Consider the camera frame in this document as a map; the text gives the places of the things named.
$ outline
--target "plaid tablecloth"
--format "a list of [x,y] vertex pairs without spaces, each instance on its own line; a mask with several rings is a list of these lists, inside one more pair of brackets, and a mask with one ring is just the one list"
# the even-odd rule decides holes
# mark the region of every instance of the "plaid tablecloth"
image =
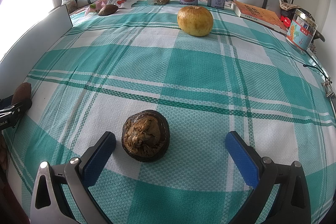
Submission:
[[[228,223],[251,192],[224,146],[232,130],[261,157],[302,163],[312,223],[328,210],[335,119],[321,76],[303,67],[309,58],[230,10],[208,8],[211,33],[190,36],[178,27],[180,8],[175,0],[139,1],[106,17],[75,14],[73,28],[27,76],[33,105],[4,135],[28,215],[39,164],[80,156],[105,131],[117,146],[90,191],[115,224]],[[171,130],[167,153],[153,163],[132,159],[121,145],[123,123],[145,109],[162,113]]]

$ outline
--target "bright window light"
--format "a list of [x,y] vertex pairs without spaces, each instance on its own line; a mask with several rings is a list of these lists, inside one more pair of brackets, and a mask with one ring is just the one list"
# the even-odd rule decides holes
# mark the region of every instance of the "bright window light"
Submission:
[[2,0],[0,60],[13,44],[54,8],[52,0]]

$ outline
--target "snack bag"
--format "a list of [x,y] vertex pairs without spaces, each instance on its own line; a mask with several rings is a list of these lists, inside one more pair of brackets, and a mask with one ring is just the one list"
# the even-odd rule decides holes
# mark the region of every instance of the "snack bag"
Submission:
[[77,9],[76,0],[62,0],[62,5],[63,4],[67,6],[69,14],[71,14]]
[[97,0],[88,6],[85,11],[85,15],[91,12],[98,13],[100,9],[105,7],[107,4],[114,4],[119,8],[130,9],[132,4],[136,3],[137,1],[138,0]]

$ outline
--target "silver bolt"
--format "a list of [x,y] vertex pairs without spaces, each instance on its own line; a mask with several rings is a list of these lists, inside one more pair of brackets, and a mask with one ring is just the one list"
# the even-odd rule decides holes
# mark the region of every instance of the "silver bolt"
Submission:
[[272,162],[271,158],[269,157],[263,157],[262,161],[266,164],[270,164]]
[[297,161],[297,160],[294,161],[294,165],[295,165],[296,167],[301,167],[301,166],[302,166],[301,162],[299,162],[299,161]]
[[79,158],[72,158],[72,159],[70,160],[70,163],[71,163],[71,164],[76,164],[78,161],[79,161]]
[[41,162],[40,167],[46,168],[48,166],[48,163],[46,161]]

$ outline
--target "apple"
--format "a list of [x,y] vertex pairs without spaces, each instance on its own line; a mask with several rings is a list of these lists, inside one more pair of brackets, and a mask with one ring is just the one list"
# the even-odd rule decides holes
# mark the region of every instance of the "apple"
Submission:
[[177,13],[179,27],[195,37],[206,36],[213,26],[213,17],[202,6],[185,6]]

